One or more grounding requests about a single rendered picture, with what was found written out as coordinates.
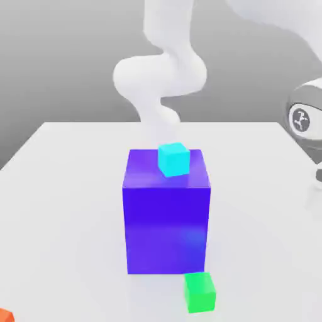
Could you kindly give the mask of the small cyan cube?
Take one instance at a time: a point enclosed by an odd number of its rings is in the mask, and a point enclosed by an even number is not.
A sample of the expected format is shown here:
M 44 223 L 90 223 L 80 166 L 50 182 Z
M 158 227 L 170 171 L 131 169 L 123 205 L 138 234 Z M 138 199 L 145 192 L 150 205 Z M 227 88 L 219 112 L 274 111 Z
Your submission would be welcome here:
M 158 168 L 165 177 L 186 175 L 190 172 L 191 153 L 182 143 L 158 147 Z

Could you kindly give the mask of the small green cube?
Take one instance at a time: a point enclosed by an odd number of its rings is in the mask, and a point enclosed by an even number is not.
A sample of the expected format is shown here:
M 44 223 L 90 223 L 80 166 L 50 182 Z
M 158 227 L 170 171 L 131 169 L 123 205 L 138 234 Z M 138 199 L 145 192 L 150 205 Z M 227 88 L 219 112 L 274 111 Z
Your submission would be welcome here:
M 216 304 L 216 288 L 209 272 L 184 275 L 184 297 L 189 313 L 213 311 Z

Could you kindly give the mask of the small orange cube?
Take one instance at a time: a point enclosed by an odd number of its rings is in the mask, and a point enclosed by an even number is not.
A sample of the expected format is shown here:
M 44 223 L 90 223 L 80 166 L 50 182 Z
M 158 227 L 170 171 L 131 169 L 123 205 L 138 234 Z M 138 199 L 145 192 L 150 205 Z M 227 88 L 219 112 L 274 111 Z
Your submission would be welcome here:
M 13 313 L 0 308 L 0 322 L 15 322 Z

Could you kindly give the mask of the large blue box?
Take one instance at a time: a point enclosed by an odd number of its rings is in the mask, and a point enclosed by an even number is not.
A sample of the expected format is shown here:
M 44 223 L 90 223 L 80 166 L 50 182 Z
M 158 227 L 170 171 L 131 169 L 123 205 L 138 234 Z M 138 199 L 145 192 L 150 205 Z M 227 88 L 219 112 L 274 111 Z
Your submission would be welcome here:
M 156 150 L 130 150 L 122 187 L 129 274 L 186 274 L 205 266 L 211 184 L 203 153 L 166 178 Z

